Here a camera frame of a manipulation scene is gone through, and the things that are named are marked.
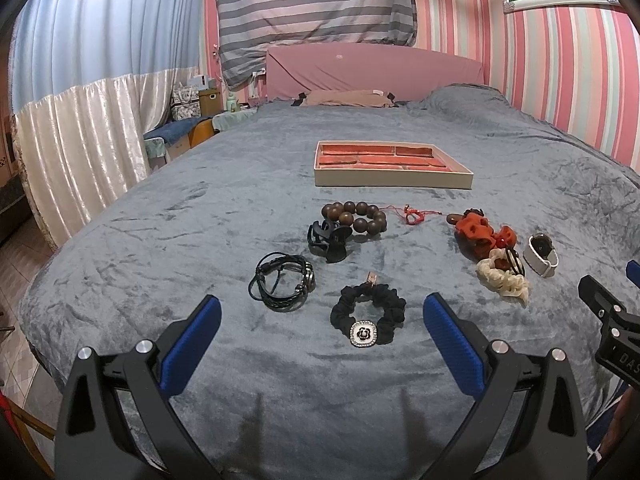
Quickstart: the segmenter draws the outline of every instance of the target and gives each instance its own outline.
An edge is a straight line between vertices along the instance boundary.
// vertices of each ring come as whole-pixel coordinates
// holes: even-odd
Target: gray striped curtain
[[[414,0],[216,0],[223,76],[238,86],[274,44],[347,41],[412,45]]]

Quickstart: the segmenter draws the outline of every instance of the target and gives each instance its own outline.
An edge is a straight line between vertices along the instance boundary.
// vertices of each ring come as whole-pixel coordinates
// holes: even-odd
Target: black scrunchie
[[[386,345],[394,340],[394,329],[404,322],[404,308],[406,301],[398,298],[398,292],[385,283],[372,285],[365,282],[358,286],[346,286],[340,291],[340,300],[331,310],[331,324],[349,337],[351,327],[356,322],[353,311],[356,308],[356,299],[360,296],[370,296],[373,306],[382,307],[383,316],[376,323],[378,338],[376,344]]]

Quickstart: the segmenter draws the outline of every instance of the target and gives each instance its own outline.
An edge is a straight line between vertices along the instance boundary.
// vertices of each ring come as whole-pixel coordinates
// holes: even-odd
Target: white watch strap
[[[550,278],[556,273],[556,268],[558,267],[558,253],[553,249],[545,260],[534,250],[531,245],[532,240],[533,236],[530,236],[522,256],[529,264],[529,267],[535,270],[540,276]]]

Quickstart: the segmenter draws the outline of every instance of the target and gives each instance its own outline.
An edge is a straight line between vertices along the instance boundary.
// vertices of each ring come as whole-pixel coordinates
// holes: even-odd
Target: metal bolt
[[[509,351],[509,345],[499,339],[491,343],[491,348],[497,354],[506,354]]]
[[[554,348],[551,351],[551,357],[556,361],[564,361],[566,359],[566,354],[564,353],[564,350]]]
[[[78,358],[84,361],[85,359],[88,359],[89,357],[91,357],[92,353],[94,352],[88,346],[84,346],[78,352]]]
[[[139,354],[148,354],[149,352],[151,352],[151,349],[153,347],[154,344],[149,341],[149,339],[143,339],[136,345],[136,352],[138,352]]]

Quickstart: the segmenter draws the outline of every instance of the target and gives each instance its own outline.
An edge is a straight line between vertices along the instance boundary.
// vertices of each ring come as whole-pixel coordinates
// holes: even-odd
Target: orange scrunchie
[[[488,258],[491,249],[513,248],[518,241],[516,233],[509,226],[502,226],[499,232],[494,233],[484,216],[472,212],[456,223],[456,233],[472,243],[478,260]]]

